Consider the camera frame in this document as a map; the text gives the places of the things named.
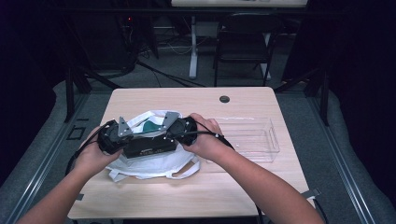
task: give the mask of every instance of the round black button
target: round black button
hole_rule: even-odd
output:
[[[220,101],[224,104],[230,102],[230,97],[228,96],[220,96]]]

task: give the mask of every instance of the clear plastic tray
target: clear plastic tray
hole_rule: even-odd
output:
[[[274,161],[279,152],[271,119],[217,118],[225,138],[233,148],[251,161]]]

